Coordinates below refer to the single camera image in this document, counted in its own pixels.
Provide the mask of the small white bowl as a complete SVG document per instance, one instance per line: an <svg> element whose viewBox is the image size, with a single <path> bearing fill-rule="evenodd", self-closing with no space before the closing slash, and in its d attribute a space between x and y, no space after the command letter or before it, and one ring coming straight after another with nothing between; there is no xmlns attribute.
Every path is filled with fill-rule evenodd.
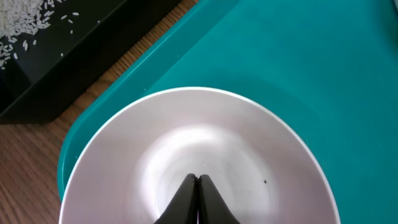
<svg viewBox="0 0 398 224"><path fill-rule="evenodd" d="M90 139L60 223L154 223L186 177L209 177L240 223L339 223L314 155L279 117L243 96L184 87L137 100Z"/></svg>

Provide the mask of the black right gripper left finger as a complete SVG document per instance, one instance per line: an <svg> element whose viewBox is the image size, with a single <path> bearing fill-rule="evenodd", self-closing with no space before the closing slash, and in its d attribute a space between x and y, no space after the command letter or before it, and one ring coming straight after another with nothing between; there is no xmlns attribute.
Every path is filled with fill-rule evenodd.
<svg viewBox="0 0 398 224"><path fill-rule="evenodd" d="M195 224L198 220L197 178L188 174L155 224Z"/></svg>

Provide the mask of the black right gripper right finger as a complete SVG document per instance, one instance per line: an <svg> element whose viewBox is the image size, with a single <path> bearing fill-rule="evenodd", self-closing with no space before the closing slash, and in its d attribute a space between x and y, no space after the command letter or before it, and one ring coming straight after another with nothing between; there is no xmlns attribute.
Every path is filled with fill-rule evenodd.
<svg viewBox="0 0 398 224"><path fill-rule="evenodd" d="M199 178L199 224L239 224L209 175Z"/></svg>

